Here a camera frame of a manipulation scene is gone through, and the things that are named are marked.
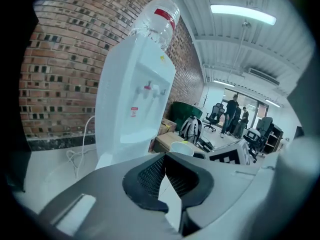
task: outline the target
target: warning sticker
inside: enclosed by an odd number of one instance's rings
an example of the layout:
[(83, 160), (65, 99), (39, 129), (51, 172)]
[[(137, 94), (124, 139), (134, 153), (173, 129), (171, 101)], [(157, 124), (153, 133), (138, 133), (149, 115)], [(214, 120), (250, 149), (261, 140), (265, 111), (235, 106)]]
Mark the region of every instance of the warning sticker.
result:
[(138, 108), (137, 107), (132, 107), (131, 108), (131, 117), (135, 118), (138, 112)]

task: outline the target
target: green container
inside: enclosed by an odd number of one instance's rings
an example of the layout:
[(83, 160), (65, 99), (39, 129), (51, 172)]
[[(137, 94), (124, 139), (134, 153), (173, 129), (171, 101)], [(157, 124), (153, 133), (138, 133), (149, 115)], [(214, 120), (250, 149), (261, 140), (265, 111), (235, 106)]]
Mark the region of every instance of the green container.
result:
[(196, 118), (200, 119), (202, 116), (202, 111), (199, 108), (187, 103), (179, 101), (172, 103), (169, 119), (176, 123), (176, 131), (180, 131), (182, 125), (190, 116), (195, 116)]

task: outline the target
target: cardboard box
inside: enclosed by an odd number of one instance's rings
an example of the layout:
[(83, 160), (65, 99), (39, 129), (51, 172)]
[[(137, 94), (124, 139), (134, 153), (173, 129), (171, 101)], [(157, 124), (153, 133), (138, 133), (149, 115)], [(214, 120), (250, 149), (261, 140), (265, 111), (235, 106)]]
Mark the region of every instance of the cardboard box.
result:
[[(158, 136), (166, 133), (173, 133), (177, 127), (175, 122), (172, 122), (168, 119), (162, 118), (160, 128), (158, 131)], [(154, 149), (156, 138), (151, 140), (148, 152), (151, 152)]]

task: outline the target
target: man in dark shirt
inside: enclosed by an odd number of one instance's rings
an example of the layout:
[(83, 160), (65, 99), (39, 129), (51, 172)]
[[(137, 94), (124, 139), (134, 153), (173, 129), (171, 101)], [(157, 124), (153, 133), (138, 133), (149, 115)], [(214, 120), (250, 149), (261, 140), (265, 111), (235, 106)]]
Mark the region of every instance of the man in dark shirt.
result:
[(227, 131), (226, 135), (231, 135), (234, 133), (235, 128), (236, 128), (238, 121), (240, 119), (240, 115), (241, 115), (241, 108), (239, 107), (239, 104), (238, 104), (236, 106), (234, 117), (233, 117), (231, 123), (229, 124), (228, 128), (226, 129), (226, 131)]
[(231, 120), (234, 118), (236, 109), (237, 109), (237, 102), (238, 95), (235, 94), (233, 95), (233, 99), (228, 101), (228, 104), (226, 105), (226, 112), (224, 113), (225, 118), (224, 118), (224, 123), (222, 126), (222, 131), (220, 133), (220, 137), (223, 138), (226, 132), (226, 129), (228, 128)]
[(238, 128), (238, 131), (234, 134), (234, 136), (237, 139), (240, 139), (242, 137), (242, 134), (244, 133), (244, 129), (246, 127), (246, 124), (249, 122), (249, 112), (247, 111), (247, 108), (244, 106), (243, 108), (243, 115), (242, 115), (242, 119), (240, 121), (240, 125)]

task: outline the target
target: red label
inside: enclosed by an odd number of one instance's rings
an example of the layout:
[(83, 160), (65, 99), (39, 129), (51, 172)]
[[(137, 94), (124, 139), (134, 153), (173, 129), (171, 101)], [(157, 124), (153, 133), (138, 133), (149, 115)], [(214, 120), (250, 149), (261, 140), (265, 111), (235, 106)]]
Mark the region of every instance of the red label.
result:
[(176, 24), (175, 24), (174, 19), (170, 16), (169, 13), (167, 13), (166, 11), (161, 10), (161, 9), (156, 9), (154, 14), (157, 14), (157, 15), (164, 17), (171, 24), (173, 31), (175, 31)]
[(138, 108), (137, 108), (137, 107), (132, 107), (132, 108), (131, 108), (131, 117), (132, 117), (132, 118), (135, 118), (135, 117), (136, 117), (137, 111), (138, 111)]

